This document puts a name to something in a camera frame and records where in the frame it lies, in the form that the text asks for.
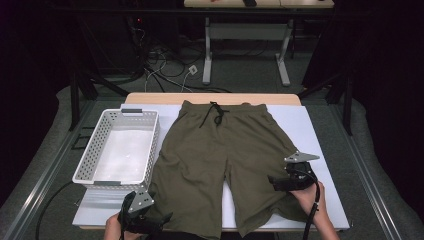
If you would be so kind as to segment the olive green shorts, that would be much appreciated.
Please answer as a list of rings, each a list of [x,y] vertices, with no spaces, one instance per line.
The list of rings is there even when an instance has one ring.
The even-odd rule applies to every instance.
[[[167,229],[219,240],[223,186],[228,185],[235,223],[245,236],[278,214],[304,221],[294,196],[268,178],[285,178],[284,158],[297,148],[264,104],[182,104],[155,163],[150,217],[172,213]]]

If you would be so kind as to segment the black metal crossbar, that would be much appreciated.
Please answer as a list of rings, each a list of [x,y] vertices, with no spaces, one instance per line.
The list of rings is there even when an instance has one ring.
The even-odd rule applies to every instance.
[[[230,17],[253,17],[253,16],[271,16],[271,17],[305,17],[305,18],[362,18],[371,14],[371,11],[340,12],[340,11],[289,11],[289,10],[260,10],[260,9],[84,9],[84,8],[65,8],[48,7],[52,12],[61,12],[67,14],[118,14],[118,15],[146,15],[146,16],[230,16]]]

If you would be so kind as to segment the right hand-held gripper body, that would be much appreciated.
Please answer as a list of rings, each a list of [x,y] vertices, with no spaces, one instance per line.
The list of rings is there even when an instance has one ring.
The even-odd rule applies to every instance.
[[[304,190],[315,184],[318,178],[312,170],[310,161],[318,159],[319,156],[317,155],[303,152],[295,152],[286,157],[284,159],[286,162],[285,170],[289,176],[289,180],[285,189],[287,191]]]

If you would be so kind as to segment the black metal stand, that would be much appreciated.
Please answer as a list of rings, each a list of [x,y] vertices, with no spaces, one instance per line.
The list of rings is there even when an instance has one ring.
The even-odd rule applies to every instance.
[[[129,92],[116,86],[112,82],[89,70],[72,70],[70,78],[70,97],[71,97],[71,125],[72,131],[80,121],[80,99],[79,93],[82,93],[88,100],[96,100],[98,92],[94,84],[100,84],[112,90],[120,96],[126,97]]]
[[[299,99],[303,99],[308,95],[319,91],[325,86],[330,86],[325,99],[328,104],[337,104],[341,97],[343,97],[343,111],[342,111],[342,126],[346,133],[351,136],[351,110],[353,101],[353,78],[347,73],[337,73],[334,76],[318,83],[313,87],[307,87],[297,94]]]

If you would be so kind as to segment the person's left hand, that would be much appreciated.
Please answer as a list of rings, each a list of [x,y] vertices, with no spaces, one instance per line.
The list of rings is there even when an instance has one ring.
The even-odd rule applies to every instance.
[[[125,231],[121,233],[121,225],[118,215],[110,216],[105,225],[103,240],[140,240],[141,234]]]

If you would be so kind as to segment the aluminium floor rail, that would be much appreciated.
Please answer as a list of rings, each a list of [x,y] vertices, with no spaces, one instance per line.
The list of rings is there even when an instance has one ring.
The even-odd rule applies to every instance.
[[[52,129],[6,204],[0,208],[0,240],[77,240],[96,238],[72,224],[84,188],[72,182],[82,154],[81,135],[90,133],[96,103],[82,104],[81,120],[68,129],[61,105]]]
[[[330,105],[329,109],[331,111],[332,117],[336,121],[338,130],[341,132],[344,141],[348,145],[348,150],[353,157],[354,169],[358,174],[358,178],[361,181],[363,189],[372,206],[374,215],[378,219],[379,225],[386,237],[386,240],[403,240],[372,175],[365,164],[363,156],[354,138],[348,134],[342,123],[341,111],[335,105]]]

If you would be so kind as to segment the person's right hand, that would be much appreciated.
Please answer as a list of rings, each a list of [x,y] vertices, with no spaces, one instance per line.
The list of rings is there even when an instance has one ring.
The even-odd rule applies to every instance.
[[[325,188],[321,182],[303,190],[291,191],[291,194],[298,200],[307,215],[311,213],[313,205],[315,203],[318,204],[313,218],[314,223],[319,222],[326,216]]]

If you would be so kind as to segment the black curtain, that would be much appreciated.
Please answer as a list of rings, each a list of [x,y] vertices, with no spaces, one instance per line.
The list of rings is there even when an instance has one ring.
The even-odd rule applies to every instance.
[[[333,1],[303,86],[334,78],[337,101],[353,81],[374,152],[424,223],[424,0]]]
[[[0,207],[38,151],[68,86],[43,0],[0,0]]]

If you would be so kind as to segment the white perforated plastic basket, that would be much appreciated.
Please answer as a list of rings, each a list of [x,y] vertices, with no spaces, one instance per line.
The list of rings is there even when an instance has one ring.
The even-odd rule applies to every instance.
[[[85,147],[73,182],[87,189],[135,190],[148,185],[159,137],[154,110],[106,109]]]

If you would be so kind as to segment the wooden desk with white legs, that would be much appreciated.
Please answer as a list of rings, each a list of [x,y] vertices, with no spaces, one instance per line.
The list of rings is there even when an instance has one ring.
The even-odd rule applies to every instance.
[[[184,6],[191,10],[288,10],[296,13],[299,10],[332,9],[334,0],[184,0]],[[282,23],[218,23],[210,17],[205,18],[205,59],[202,82],[211,83],[212,73],[212,40],[271,40],[281,41],[279,53],[275,55],[279,76],[283,86],[289,86],[290,80],[284,58],[287,46],[294,31],[294,19],[289,18]]]

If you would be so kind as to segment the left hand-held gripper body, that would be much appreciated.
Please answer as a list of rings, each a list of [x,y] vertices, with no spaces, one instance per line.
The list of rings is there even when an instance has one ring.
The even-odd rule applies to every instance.
[[[132,191],[127,194],[118,213],[122,231],[140,234],[153,234],[162,229],[159,218],[147,216],[154,200],[145,191]]]

